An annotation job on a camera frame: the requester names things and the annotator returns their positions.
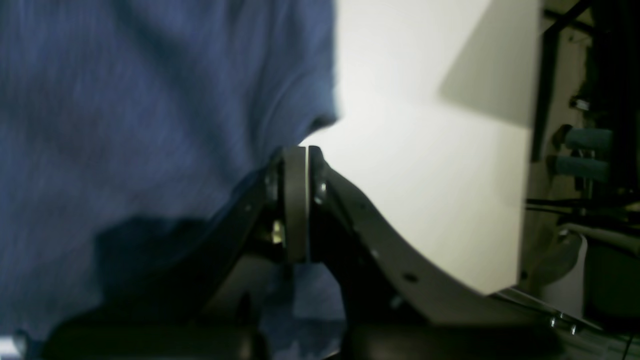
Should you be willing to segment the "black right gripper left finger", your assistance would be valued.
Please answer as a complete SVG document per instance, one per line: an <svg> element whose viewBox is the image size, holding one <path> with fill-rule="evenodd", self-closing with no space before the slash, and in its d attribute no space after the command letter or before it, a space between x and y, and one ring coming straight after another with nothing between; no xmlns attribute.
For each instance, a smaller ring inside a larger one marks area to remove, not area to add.
<svg viewBox="0 0 640 360"><path fill-rule="evenodd" d="M58 326L42 360L266 360L259 307L278 264L307 261L307 149L278 151L221 218L176 222L150 242L137 218L97 239L103 305Z"/></svg>

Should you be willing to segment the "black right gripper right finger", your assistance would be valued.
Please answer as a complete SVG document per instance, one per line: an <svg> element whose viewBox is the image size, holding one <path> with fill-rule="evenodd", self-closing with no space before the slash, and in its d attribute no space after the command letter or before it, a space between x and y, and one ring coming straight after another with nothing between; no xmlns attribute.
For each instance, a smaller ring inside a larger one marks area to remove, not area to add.
<svg viewBox="0 0 640 360"><path fill-rule="evenodd" d="M478 294L405 241L365 194L308 149L308 257L336 278L343 360L564 360L543 321Z"/></svg>

